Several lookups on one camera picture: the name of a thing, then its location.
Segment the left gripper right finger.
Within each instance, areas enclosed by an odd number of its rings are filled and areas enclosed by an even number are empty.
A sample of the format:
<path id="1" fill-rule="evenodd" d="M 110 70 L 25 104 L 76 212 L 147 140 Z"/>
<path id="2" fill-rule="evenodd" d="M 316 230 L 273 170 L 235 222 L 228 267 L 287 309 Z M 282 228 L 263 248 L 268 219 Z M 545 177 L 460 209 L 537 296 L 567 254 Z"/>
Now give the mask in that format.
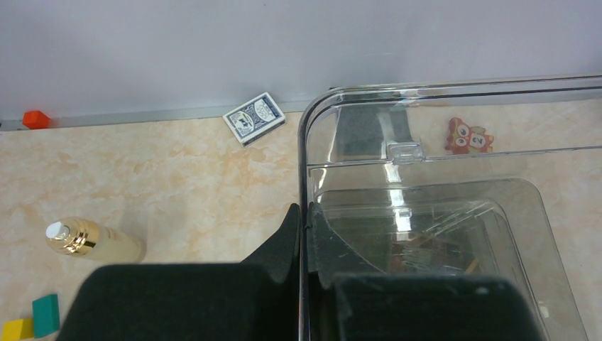
<path id="1" fill-rule="evenodd" d="M 386 274 L 307 208 L 308 340 L 543 340 L 527 301 L 495 276 Z"/>

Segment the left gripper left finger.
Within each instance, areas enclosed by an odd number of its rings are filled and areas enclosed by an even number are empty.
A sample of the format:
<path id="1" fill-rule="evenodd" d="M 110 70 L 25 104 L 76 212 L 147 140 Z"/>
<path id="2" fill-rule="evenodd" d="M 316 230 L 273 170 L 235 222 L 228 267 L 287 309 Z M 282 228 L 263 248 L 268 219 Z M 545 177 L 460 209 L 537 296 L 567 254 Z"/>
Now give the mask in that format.
<path id="1" fill-rule="evenodd" d="M 301 209 L 238 263 L 121 264 L 81 285 L 59 340 L 297 340 Z"/>

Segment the clear acrylic makeup organizer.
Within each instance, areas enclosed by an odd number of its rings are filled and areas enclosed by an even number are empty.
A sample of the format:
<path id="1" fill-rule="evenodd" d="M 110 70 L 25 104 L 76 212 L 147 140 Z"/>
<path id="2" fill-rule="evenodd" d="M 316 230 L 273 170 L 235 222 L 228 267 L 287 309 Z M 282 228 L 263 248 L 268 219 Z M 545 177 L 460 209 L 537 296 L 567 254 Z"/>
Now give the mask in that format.
<path id="1" fill-rule="evenodd" d="M 339 161 L 343 107 L 396 104 L 411 142 Z M 494 136 L 453 155 L 452 117 Z M 306 108 L 300 199 L 388 274 L 494 275 L 547 340 L 601 339 L 601 76 L 339 87 Z"/>

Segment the clear pump bottle gold collar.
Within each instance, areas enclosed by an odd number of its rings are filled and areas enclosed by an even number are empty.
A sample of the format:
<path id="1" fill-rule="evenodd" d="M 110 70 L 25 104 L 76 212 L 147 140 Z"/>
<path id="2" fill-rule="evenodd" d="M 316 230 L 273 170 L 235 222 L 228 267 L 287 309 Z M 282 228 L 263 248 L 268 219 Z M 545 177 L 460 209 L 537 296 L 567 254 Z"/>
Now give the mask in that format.
<path id="1" fill-rule="evenodd" d="M 79 217 L 62 218 L 45 230 L 48 246 L 58 254 L 103 263 L 137 263 L 143 242 L 129 234 Z"/>

